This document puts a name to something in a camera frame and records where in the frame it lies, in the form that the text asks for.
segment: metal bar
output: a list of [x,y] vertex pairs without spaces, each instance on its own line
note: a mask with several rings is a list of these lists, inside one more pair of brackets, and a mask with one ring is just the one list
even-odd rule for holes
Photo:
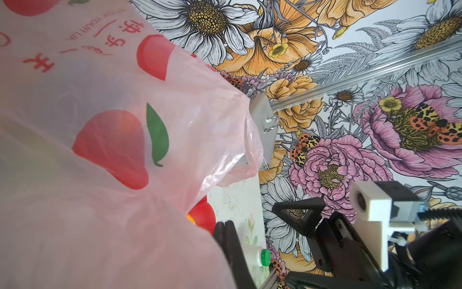
[[440,58],[442,56],[455,53],[457,50],[462,50],[462,37],[455,37],[430,47],[414,51],[408,55],[390,60],[383,64],[379,64],[339,78],[337,80],[321,84],[305,92],[294,95],[293,97],[287,97],[282,100],[275,100],[270,103],[271,110],[276,112],[290,108],[294,105],[327,96],[329,93],[334,93],[374,78],[386,76],[399,69],[409,69],[422,62],[430,61],[433,58]]

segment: floral backdrop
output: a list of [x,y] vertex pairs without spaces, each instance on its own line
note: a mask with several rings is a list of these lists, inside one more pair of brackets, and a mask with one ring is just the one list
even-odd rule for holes
[[[462,0],[130,2],[237,89],[270,101],[462,34]],[[322,197],[324,217],[339,211],[354,223],[353,182],[397,180],[432,207],[462,205],[461,59],[454,52],[277,112],[273,158],[259,178],[282,280],[324,273],[306,238],[271,212],[275,202]]]

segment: butterfly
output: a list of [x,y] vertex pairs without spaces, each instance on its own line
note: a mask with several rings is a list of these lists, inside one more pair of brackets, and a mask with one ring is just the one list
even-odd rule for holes
[[320,137],[316,135],[303,134],[298,138],[298,143],[290,150],[291,160],[299,167],[303,167],[306,162],[308,150],[319,143]]
[[415,116],[410,117],[409,122],[416,130],[428,130],[427,136],[437,136],[442,144],[462,144],[462,123],[450,123],[446,119],[440,119],[436,111],[427,104],[419,104],[415,109]]

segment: pink translucent plastic bag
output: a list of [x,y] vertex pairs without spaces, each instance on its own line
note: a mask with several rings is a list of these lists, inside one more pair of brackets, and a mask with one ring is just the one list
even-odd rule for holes
[[247,97],[123,0],[34,3],[0,2],[0,287],[234,288],[185,215],[257,173]]

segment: white table surface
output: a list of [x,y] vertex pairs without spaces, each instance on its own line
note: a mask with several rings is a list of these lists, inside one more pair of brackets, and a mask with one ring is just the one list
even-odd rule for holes
[[[241,243],[266,248],[258,175],[227,187],[215,186],[207,194],[207,200],[215,211],[217,222],[234,222]],[[269,276],[268,267],[248,267],[256,287],[259,288]]]

